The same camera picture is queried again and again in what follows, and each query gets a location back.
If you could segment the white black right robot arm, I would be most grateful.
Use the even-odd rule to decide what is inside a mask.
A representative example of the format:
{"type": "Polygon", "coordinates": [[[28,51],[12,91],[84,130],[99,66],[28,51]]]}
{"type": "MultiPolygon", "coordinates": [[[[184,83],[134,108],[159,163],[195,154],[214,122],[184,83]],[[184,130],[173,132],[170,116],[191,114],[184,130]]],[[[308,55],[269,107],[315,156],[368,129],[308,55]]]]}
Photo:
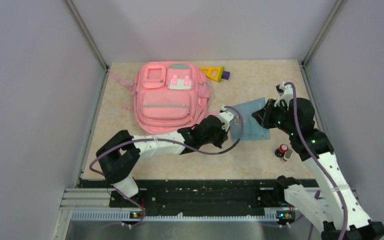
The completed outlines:
{"type": "Polygon", "coordinates": [[[327,135],[315,127],[315,110],[308,99],[297,98],[279,105],[269,99],[251,116],[265,129],[277,128],[289,136],[291,148],[312,172],[325,207],[309,195],[293,177],[277,178],[273,200],[279,206],[298,208],[316,227],[323,240],[379,240],[384,224],[374,221],[359,204],[345,180],[327,135]]]}

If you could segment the light blue notebook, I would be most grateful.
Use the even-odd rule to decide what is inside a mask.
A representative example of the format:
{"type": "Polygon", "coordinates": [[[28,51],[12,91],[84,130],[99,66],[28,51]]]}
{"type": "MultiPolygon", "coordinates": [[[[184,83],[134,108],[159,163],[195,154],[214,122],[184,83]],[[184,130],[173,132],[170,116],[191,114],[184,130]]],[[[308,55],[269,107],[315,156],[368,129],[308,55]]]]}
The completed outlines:
{"type": "Polygon", "coordinates": [[[263,128],[252,117],[252,113],[260,110],[266,104],[264,97],[257,98],[248,102],[234,105],[235,108],[242,116],[243,123],[235,113],[235,118],[230,122],[230,139],[235,142],[240,136],[241,126],[243,126],[243,134],[240,139],[244,141],[266,141],[271,138],[268,129],[263,128]]]}

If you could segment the pink student backpack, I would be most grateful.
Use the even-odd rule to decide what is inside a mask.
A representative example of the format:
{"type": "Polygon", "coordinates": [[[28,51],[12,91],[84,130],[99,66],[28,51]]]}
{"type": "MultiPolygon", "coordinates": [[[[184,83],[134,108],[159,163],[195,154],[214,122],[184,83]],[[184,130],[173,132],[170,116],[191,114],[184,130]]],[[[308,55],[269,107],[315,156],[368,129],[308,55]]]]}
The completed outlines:
{"type": "Polygon", "coordinates": [[[207,76],[194,64],[154,61],[141,67],[132,81],[109,73],[129,89],[139,127],[150,135],[161,135],[199,124],[211,112],[211,90],[207,76]]]}

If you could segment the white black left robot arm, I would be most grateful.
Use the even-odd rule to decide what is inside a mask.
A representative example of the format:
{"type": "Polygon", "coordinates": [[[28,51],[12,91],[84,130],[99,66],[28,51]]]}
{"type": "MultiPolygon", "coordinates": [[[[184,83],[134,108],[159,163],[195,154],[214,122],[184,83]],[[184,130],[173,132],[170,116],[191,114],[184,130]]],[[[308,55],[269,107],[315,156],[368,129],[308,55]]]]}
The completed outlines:
{"type": "Polygon", "coordinates": [[[129,207],[140,202],[139,187],[132,170],[139,160],[162,155],[200,153],[204,145],[221,148],[228,139],[231,112],[208,115],[192,127],[184,127],[160,135],[132,135],[121,130],[97,152],[96,159],[106,182],[120,191],[121,200],[129,207]]]}

